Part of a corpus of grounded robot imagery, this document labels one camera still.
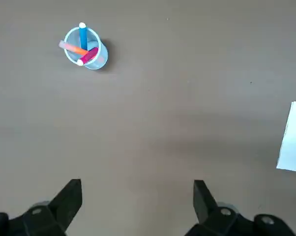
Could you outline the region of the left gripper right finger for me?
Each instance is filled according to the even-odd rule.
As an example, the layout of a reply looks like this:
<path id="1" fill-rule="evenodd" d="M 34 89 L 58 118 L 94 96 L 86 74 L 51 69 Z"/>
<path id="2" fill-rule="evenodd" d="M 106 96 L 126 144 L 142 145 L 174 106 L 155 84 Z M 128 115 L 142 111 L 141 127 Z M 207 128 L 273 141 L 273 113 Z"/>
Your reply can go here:
<path id="1" fill-rule="evenodd" d="M 198 219 L 186 236 L 295 236 L 279 217 L 258 214 L 253 220 L 228 206 L 219 206 L 203 180 L 193 183 L 193 207 Z"/>

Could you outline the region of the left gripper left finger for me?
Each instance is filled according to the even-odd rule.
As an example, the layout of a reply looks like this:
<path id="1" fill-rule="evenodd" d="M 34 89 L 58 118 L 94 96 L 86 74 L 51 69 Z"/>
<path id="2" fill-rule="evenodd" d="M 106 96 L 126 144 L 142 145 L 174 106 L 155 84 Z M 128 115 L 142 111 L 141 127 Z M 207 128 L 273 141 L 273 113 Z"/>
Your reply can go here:
<path id="1" fill-rule="evenodd" d="M 72 179 L 47 203 L 39 203 L 10 219 L 0 212 L 0 236 L 65 236 L 83 203 L 82 183 Z"/>

